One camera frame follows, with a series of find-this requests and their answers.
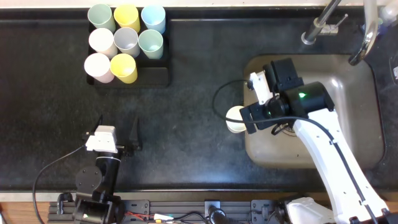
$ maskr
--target white wall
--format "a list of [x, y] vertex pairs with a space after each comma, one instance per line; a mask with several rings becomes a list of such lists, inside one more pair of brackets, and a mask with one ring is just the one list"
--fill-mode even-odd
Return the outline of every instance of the white wall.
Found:
[[[133, 3], [137, 7], [149, 4], [161, 4], [168, 7], [197, 6], [324, 6], [330, 0], [0, 0], [0, 8], [35, 8], [35, 7], [90, 7], [105, 3], [117, 6]], [[386, 5], [391, 0], [377, 0], [379, 5]], [[360, 6], [362, 0], [342, 0], [340, 6]]]

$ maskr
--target wooden floor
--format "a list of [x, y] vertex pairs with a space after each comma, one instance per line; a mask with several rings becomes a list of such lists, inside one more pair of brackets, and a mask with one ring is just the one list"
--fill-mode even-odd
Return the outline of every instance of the wooden floor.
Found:
[[[11, 223], [39, 223], [33, 209], [32, 202], [1, 202], [2, 215], [7, 224]], [[43, 221], [47, 221], [49, 213], [49, 202], [37, 203], [40, 216]], [[398, 202], [387, 202], [390, 211], [398, 212]]]

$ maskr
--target countertop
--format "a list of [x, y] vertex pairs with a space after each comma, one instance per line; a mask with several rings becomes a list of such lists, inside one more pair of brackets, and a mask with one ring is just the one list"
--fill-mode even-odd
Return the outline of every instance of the countertop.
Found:
[[[358, 50], [361, 10], [349, 11], [339, 34], [303, 45], [320, 9], [168, 9], [172, 81], [159, 89], [99, 89], [86, 83], [85, 9], [6, 11], [0, 17], [0, 190], [31, 190], [38, 171], [82, 145], [81, 134], [103, 114], [119, 134], [141, 119], [143, 150], [123, 157], [116, 191], [166, 189], [319, 191], [315, 169], [267, 169], [253, 163], [244, 134], [233, 134], [211, 109], [222, 84], [243, 77], [260, 54], [350, 54]], [[365, 170], [373, 187], [398, 189], [398, 28], [374, 45], [366, 61], [375, 73], [386, 145]], [[225, 89], [219, 109], [243, 103], [242, 85]], [[38, 189], [75, 189], [75, 174], [95, 163], [80, 151], [41, 176]]]

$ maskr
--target faucet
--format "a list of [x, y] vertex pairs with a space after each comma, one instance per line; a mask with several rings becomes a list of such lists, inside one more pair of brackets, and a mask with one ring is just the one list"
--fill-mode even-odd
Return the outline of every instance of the faucet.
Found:
[[[331, 0], [327, 7], [323, 10], [318, 18], [315, 18], [312, 25], [307, 32], [304, 32], [301, 36], [301, 40], [304, 44], [314, 44], [318, 35], [336, 35], [338, 32], [338, 26], [347, 18], [347, 14], [339, 21], [336, 25], [327, 25], [326, 21], [330, 17], [331, 13], [336, 9], [337, 5], [341, 0]], [[366, 29], [362, 45], [359, 48], [358, 53], [353, 54], [349, 59], [350, 65], [357, 65], [363, 58], [367, 56], [370, 49], [373, 46], [377, 36], [378, 29], [378, 14], [377, 14], [377, 3], [375, 0], [363, 0], [363, 6], [365, 11], [365, 23]]]

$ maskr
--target sink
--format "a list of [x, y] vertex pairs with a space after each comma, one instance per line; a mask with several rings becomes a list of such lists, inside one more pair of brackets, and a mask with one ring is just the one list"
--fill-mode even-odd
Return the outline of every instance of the sink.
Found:
[[[260, 55], [248, 63], [244, 78], [260, 72], [272, 60], [291, 58], [304, 83], [319, 81], [335, 103], [344, 137], [361, 168], [372, 168], [384, 154], [379, 107], [373, 71], [362, 61], [348, 63], [349, 55]], [[244, 88], [244, 105], [257, 102], [256, 94]], [[273, 168], [314, 168], [307, 148], [292, 130], [276, 136], [271, 128], [245, 134], [246, 151], [258, 165]]]

